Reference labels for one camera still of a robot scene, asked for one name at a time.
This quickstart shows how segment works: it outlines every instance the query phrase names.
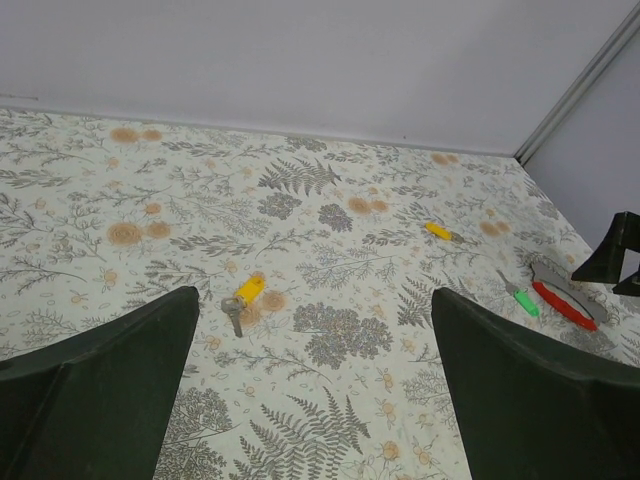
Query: small yellow object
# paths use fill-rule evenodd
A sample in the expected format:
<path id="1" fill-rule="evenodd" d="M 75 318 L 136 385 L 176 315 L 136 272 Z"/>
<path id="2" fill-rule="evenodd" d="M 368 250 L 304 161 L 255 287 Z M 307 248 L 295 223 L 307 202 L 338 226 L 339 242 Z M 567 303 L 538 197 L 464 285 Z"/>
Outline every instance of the small yellow object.
<path id="1" fill-rule="evenodd" d="M 434 235 L 444 238 L 445 240 L 451 240 L 451 232 L 445 230 L 441 226 L 436 225 L 435 223 L 427 223 L 425 227 Z"/>
<path id="2" fill-rule="evenodd" d="M 247 280 L 247 283 L 240 287 L 235 296 L 242 298 L 245 305 L 249 305 L 258 295 L 260 295 L 260 292 L 264 290 L 264 285 L 265 281 L 263 278 L 251 277 Z"/>

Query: gray wall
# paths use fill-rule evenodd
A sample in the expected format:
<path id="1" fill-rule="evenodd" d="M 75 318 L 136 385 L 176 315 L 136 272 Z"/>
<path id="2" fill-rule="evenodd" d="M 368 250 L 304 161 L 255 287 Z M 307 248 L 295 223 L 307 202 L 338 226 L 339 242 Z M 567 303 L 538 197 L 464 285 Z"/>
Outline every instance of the gray wall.
<path id="1" fill-rule="evenodd" d="M 592 247 L 615 213 L 640 214 L 640 34 L 526 170 Z"/>
<path id="2" fill-rule="evenodd" d="M 637 0 L 1 0 L 22 107 L 512 154 Z"/>

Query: leaf pattern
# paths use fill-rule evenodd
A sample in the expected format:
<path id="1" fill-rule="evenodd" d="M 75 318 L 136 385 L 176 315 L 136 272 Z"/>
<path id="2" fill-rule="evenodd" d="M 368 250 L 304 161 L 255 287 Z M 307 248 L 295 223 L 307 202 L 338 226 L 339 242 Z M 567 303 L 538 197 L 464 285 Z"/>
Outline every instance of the leaf pattern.
<path id="1" fill-rule="evenodd" d="M 311 190 L 320 194 L 327 185 L 336 185 L 336 181 L 340 181 L 340 177 L 333 172 L 330 165 L 325 167 L 319 160 L 316 160 L 315 166 L 300 158 L 295 160 L 298 165 L 280 158 L 277 162 L 272 162 L 271 167 L 265 168 L 266 173 L 258 182 L 258 186 L 294 193 L 302 189 L 309 196 Z"/>
<path id="2" fill-rule="evenodd" d="M 263 447 L 255 447 L 240 437 L 249 463 L 235 461 L 238 474 L 233 480 L 253 479 L 337 479 L 340 463 L 349 449 L 362 453 L 358 438 L 370 438 L 367 426 L 356 416 L 347 396 L 346 410 L 340 408 L 327 388 L 328 411 L 308 400 L 287 395 L 302 409 L 306 418 L 279 412 L 262 404 L 262 413 L 271 429 L 251 422 L 251 428 Z"/>
<path id="3" fill-rule="evenodd" d="M 200 292 L 158 480 L 469 479 L 433 291 L 640 366 L 631 299 L 572 285 L 609 314 L 584 334 L 497 273 L 589 252 L 513 159 L 0 109 L 0 360 Z"/>

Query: key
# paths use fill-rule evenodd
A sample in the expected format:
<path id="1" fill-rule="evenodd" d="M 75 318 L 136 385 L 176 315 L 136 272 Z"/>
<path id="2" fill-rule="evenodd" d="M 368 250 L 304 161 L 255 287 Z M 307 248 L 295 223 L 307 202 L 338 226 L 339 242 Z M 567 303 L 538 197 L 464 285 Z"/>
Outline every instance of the key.
<path id="1" fill-rule="evenodd" d="M 225 298 L 220 303 L 220 309 L 229 315 L 233 331 L 236 337 L 242 338 L 242 327 L 240 326 L 240 313 L 245 308 L 245 303 L 241 297 Z"/>

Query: orange flower print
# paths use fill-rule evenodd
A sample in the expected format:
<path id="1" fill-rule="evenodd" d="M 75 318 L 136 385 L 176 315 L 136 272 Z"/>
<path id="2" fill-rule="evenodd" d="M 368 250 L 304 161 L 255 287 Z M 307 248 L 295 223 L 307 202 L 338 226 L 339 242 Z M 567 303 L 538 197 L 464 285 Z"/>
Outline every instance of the orange flower print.
<path id="1" fill-rule="evenodd" d="M 162 206 L 159 203 L 150 203 L 144 207 L 144 211 L 147 215 L 157 215 L 162 210 Z"/>
<path id="2" fill-rule="evenodd" d="M 284 308 L 287 301 L 285 296 L 276 291 L 267 292 L 262 297 L 260 304 L 263 310 L 267 310 L 269 312 L 279 312 Z"/>
<path id="3" fill-rule="evenodd" d="M 402 340 L 402 348 L 409 353 L 414 353 L 416 351 L 416 345 L 408 338 L 404 338 Z"/>
<path id="4" fill-rule="evenodd" d="M 220 348 L 220 344 L 222 343 L 222 341 L 218 337 L 207 335 L 204 339 L 204 343 L 206 345 L 205 348 L 213 352 L 214 350 Z"/>
<path id="5" fill-rule="evenodd" d="M 243 330 L 256 327 L 262 320 L 262 312 L 259 303 L 250 303 L 247 308 L 240 312 L 240 325 Z"/>
<path id="6" fill-rule="evenodd" d="M 116 223 L 107 230 L 107 238 L 117 247 L 130 247 L 142 240 L 142 229 L 133 223 Z"/>
<path id="7" fill-rule="evenodd" d="M 111 130 L 111 140 L 117 143 L 136 143 L 140 135 L 133 128 L 120 127 Z"/>
<path id="8" fill-rule="evenodd" d="M 376 317 L 382 318 L 383 320 L 387 319 L 387 316 L 384 314 L 384 310 L 382 310 L 382 307 L 380 306 L 380 304 L 376 304 L 369 307 L 369 311 L 373 313 Z"/>
<path id="9" fill-rule="evenodd" d="M 155 129 L 145 130 L 142 132 L 142 138 L 147 142 L 157 142 L 158 140 L 162 140 L 162 134 Z"/>
<path id="10" fill-rule="evenodd" d="M 505 222 L 496 222 L 496 227 L 498 227 L 498 230 L 502 233 L 509 233 L 511 231 L 511 227 Z"/>
<path id="11" fill-rule="evenodd" d="M 431 454 L 429 452 L 423 451 L 420 455 L 418 455 L 418 460 L 422 465 L 431 465 Z"/>
<path id="12" fill-rule="evenodd" d="M 432 153 L 431 154 L 431 160 L 436 162 L 438 165 L 446 165 L 447 163 L 449 163 L 447 161 L 447 157 L 445 157 L 441 153 Z"/>
<path id="13" fill-rule="evenodd" d="M 380 213 L 389 211 L 389 205 L 387 205 L 387 202 L 383 202 L 382 200 L 374 200 L 371 202 L 371 208 Z"/>
<path id="14" fill-rule="evenodd" d="M 388 441 L 384 445 L 382 445 L 382 456 L 385 460 L 390 462 L 396 461 L 396 459 L 400 456 L 400 449 L 395 442 Z"/>
<path id="15" fill-rule="evenodd" d="M 78 293 L 75 290 L 71 290 L 71 293 L 73 293 L 73 297 L 71 297 L 71 303 L 73 303 L 74 305 L 79 305 L 87 299 L 86 293 Z"/>
<path id="16" fill-rule="evenodd" d="M 395 407 L 392 403 L 387 402 L 386 400 L 379 400 L 376 398 L 376 402 L 380 405 L 379 413 L 376 413 L 378 417 L 387 417 L 387 428 L 391 430 L 391 427 L 395 425 L 396 421 L 396 413 Z"/>
<path id="17" fill-rule="evenodd" d="M 480 222 L 480 230 L 490 237 L 499 237 L 500 230 L 495 225 L 489 222 Z"/>
<path id="18" fill-rule="evenodd" d="M 236 265 L 236 262 L 234 262 L 233 260 L 227 260 L 226 262 L 221 262 L 221 264 L 222 264 L 222 268 L 224 268 L 227 272 L 229 272 L 232 275 L 238 271 L 238 266 Z"/>
<path id="19" fill-rule="evenodd" d="M 153 222 L 145 233 L 155 239 L 166 238 L 171 235 L 171 227 L 165 222 Z"/>
<path id="20" fill-rule="evenodd" d="M 107 188 L 109 190 L 118 190 L 118 188 L 120 188 L 121 186 L 122 182 L 118 180 L 111 180 L 109 183 L 107 183 Z"/>
<path id="21" fill-rule="evenodd" d="M 105 287 L 111 288 L 116 286 L 116 280 L 118 279 L 118 274 L 113 270 L 106 270 L 102 274 L 102 279 L 104 280 Z"/>
<path id="22" fill-rule="evenodd" d="M 389 373 L 389 369 L 385 368 L 384 370 L 377 369 L 380 377 L 376 378 L 376 382 L 384 382 L 384 388 L 387 392 L 391 393 L 391 388 L 393 387 L 393 377 Z"/>
<path id="23" fill-rule="evenodd" d="M 418 443 L 418 440 L 416 439 L 416 437 L 413 437 L 413 441 L 411 442 L 411 445 L 413 445 L 413 453 L 418 457 L 418 461 L 422 465 L 431 466 L 432 464 L 438 463 L 433 459 L 433 457 L 431 456 L 431 453 L 429 452 L 429 450 L 431 450 L 431 447 L 433 447 L 433 443 L 435 441 L 436 439 L 434 438 L 429 445 L 423 448 L 420 446 L 420 443 Z"/>
<path id="24" fill-rule="evenodd" d="M 349 199 L 349 208 L 358 215 L 369 215 L 371 213 L 369 202 L 358 197 Z"/>

